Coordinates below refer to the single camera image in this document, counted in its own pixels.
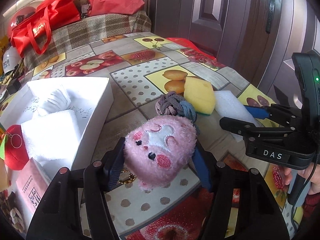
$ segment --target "rope toy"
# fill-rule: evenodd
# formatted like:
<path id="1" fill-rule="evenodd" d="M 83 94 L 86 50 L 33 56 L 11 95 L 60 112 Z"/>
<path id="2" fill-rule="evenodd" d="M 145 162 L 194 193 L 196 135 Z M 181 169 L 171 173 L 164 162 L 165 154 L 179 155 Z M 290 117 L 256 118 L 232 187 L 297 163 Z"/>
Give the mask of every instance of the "rope toy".
<path id="1" fill-rule="evenodd" d="M 162 95 L 156 102 L 156 112 L 158 115 L 178 115 L 186 117 L 193 123 L 197 119 L 196 111 L 192 104 L 185 100 L 184 97 L 177 95 L 175 91 L 171 91 L 166 95 Z"/>

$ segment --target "red plush toy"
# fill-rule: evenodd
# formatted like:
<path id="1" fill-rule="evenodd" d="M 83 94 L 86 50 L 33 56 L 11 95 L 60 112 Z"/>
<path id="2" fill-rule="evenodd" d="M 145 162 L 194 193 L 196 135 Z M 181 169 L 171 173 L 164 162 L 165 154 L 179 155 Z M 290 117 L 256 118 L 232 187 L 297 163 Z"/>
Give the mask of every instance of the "red plush toy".
<path id="1" fill-rule="evenodd" d="M 24 144 L 21 125 L 10 126 L 5 134 L 8 139 L 4 145 L 4 163 L 14 171 L 20 171 L 29 161 L 29 156 Z"/>

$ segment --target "plaid blanket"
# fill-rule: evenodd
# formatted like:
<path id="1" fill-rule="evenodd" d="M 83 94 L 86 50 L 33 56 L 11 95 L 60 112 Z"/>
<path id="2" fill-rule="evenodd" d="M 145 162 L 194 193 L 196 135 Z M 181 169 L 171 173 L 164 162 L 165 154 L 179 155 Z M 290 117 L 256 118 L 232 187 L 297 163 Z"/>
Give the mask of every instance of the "plaid blanket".
<path id="1" fill-rule="evenodd" d="M 30 45 L 24 51 L 26 71 L 61 53 L 103 38 L 126 33 L 149 32 L 150 30 L 151 21 L 145 11 L 139 11 L 133 15 L 105 14 L 88 17 L 52 31 L 49 47 L 42 55 L 37 54 Z M 37 39 L 40 47 L 45 41 L 45 35 Z"/>

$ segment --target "pink box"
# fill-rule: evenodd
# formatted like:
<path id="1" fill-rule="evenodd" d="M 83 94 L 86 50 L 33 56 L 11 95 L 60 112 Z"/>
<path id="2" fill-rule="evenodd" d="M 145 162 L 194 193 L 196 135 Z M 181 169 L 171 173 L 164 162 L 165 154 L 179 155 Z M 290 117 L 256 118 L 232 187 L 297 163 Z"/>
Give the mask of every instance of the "pink box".
<path id="1" fill-rule="evenodd" d="M 16 181 L 17 187 L 32 214 L 35 213 L 50 182 L 41 164 L 33 158 L 20 171 Z"/>

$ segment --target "metal screw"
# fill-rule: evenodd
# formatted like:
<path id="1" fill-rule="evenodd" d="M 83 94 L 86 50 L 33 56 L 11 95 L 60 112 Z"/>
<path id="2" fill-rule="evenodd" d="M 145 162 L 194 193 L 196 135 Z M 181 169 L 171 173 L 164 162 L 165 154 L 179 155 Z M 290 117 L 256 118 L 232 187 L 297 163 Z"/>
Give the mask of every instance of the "metal screw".
<path id="1" fill-rule="evenodd" d="M 62 168 L 59 170 L 59 173 L 60 173 L 60 174 L 65 174 L 67 171 L 68 171 L 68 168 L 62 167 Z"/>
<path id="2" fill-rule="evenodd" d="M 217 166 L 219 168 L 224 168 L 226 166 L 226 164 L 224 162 L 217 162 Z"/>
<path id="3" fill-rule="evenodd" d="M 101 166 L 101 164 L 102 164 L 101 161 L 95 161 L 92 165 L 93 165 L 94 167 L 99 167 L 99 166 Z"/>
<path id="4" fill-rule="evenodd" d="M 254 175 L 258 175 L 259 174 L 259 171 L 256 168 L 252 168 L 250 171 Z"/>

